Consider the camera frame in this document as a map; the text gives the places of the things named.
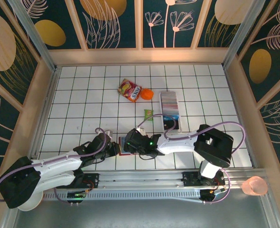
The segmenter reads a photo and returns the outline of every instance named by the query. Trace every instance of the white tiled floor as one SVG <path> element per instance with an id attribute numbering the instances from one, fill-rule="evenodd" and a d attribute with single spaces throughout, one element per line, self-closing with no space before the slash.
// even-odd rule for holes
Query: white tiled floor
<path id="1" fill-rule="evenodd" d="M 117 87 L 127 78 L 152 88 L 152 101 L 141 98 L 136 103 L 120 96 Z M 40 159 L 52 157 L 95 137 L 95 128 L 112 130 L 114 141 L 143 121 L 144 109 L 160 113 L 159 93 L 177 93 L 182 131 L 197 130 L 200 124 L 213 125 L 238 121 L 228 83 L 221 65 L 151 65 L 151 66 L 71 66 L 63 67 L 43 138 Z M 161 118 L 144 124 L 148 135 L 162 132 Z M 219 126 L 234 138 L 242 133 L 234 125 Z M 191 152 L 177 152 L 144 161 L 138 156 L 116 156 L 86 167 L 87 170 L 184 169 L 198 168 L 202 157 Z M 231 167 L 251 167 L 245 144 L 233 154 Z"/>

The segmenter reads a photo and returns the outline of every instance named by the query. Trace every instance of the snack bag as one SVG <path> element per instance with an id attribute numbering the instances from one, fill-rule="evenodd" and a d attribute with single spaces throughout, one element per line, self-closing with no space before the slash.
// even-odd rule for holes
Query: snack bag
<path id="1" fill-rule="evenodd" d="M 140 91 L 141 86 L 136 85 L 126 78 L 121 82 L 121 85 L 118 88 L 118 93 L 132 102 L 136 102 L 136 100 L 139 98 Z"/>

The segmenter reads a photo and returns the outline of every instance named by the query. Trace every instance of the orange ball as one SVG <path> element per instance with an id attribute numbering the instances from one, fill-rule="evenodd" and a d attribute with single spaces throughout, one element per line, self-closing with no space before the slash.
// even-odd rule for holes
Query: orange ball
<path id="1" fill-rule="evenodd" d="M 154 92 L 150 89 L 143 89 L 140 95 L 144 100 L 151 100 L 154 96 Z"/>

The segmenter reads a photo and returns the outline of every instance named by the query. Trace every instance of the green packet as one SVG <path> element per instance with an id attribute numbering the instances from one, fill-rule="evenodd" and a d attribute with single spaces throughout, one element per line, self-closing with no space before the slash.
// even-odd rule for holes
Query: green packet
<path id="1" fill-rule="evenodd" d="M 150 109 L 144 109 L 144 119 L 146 120 L 147 118 L 149 118 L 150 116 L 153 115 L 153 110 Z"/>

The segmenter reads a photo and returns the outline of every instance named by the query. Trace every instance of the translucent cup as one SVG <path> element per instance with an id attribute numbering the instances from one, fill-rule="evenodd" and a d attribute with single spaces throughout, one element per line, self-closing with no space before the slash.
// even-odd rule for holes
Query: translucent cup
<path id="1" fill-rule="evenodd" d="M 268 185 L 261 177 L 251 177 L 241 186 L 243 192 L 250 196 L 262 196 L 268 192 Z"/>

